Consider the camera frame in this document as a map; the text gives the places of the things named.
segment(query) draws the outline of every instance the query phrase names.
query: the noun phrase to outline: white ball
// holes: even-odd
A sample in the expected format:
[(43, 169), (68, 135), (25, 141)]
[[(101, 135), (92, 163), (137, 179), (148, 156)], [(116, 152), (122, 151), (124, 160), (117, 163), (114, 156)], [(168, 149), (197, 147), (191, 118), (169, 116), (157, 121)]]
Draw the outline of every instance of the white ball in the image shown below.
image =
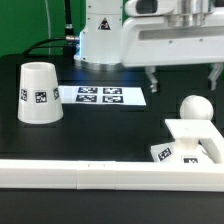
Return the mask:
[(211, 120), (213, 113), (212, 104), (202, 96), (188, 96), (180, 107), (182, 119)]

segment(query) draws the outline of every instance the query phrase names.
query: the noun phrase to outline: white cup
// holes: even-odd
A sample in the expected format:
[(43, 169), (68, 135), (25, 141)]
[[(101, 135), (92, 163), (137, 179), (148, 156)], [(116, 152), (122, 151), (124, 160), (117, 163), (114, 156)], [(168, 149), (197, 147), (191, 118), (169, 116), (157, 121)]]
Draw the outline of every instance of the white cup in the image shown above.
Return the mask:
[(63, 117), (55, 66), (31, 62), (21, 67), (19, 120), (30, 124), (46, 124)]

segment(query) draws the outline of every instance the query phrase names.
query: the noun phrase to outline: printed marker sheet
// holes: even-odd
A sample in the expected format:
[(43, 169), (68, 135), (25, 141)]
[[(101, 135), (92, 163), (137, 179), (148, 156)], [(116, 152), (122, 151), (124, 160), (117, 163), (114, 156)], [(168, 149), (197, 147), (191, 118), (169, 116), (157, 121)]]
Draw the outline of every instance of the printed marker sheet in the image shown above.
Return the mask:
[(138, 87), (59, 86), (59, 94), (64, 104), (146, 105)]

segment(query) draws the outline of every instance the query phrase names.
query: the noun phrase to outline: black tabletop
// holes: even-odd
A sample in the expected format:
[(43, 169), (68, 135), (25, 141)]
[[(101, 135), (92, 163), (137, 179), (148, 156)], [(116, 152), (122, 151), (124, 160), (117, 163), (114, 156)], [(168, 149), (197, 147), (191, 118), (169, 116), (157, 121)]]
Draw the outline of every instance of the black tabletop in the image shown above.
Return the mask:
[[(146, 106), (63, 104), (64, 117), (46, 125), (17, 119), (21, 64), (55, 64), (59, 85), (140, 87)], [(93, 72), (61, 56), (0, 59), (0, 158), (152, 161), (150, 146), (172, 141), (164, 123), (179, 118), (183, 99), (206, 97), (223, 134), (223, 80), (208, 89), (209, 65), (159, 67), (151, 93), (141, 68)], [(0, 190), (1, 223), (222, 223), (224, 194), (209, 192)]]

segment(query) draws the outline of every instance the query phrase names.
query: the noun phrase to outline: black cable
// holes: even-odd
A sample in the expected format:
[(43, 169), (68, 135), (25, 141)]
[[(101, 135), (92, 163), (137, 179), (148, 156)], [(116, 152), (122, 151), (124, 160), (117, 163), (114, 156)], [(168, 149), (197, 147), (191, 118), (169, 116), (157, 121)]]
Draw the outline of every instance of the black cable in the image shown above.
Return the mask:
[(72, 26), (71, 5), (70, 0), (64, 0), (65, 5), (65, 36), (74, 35), (74, 29)]
[(64, 37), (57, 37), (57, 38), (51, 38), (51, 39), (47, 39), (47, 40), (43, 40), (43, 41), (37, 42), (36, 44), (32, 45), (30, 48), (25, 50), (22, 54), (24, 56), (28, 56), (29, 53), (32, 50), (37, 49), (37, 48), (55, 48), (55, 47), (59, 47), (59, 46), (42, 46), (42, 47), (39, 47), (39, 46), (42, 45), (42, 44), (51, 43), (51, 42), (55, 42), (55, 41), (63, 41), (63, 40), (65, 40)]

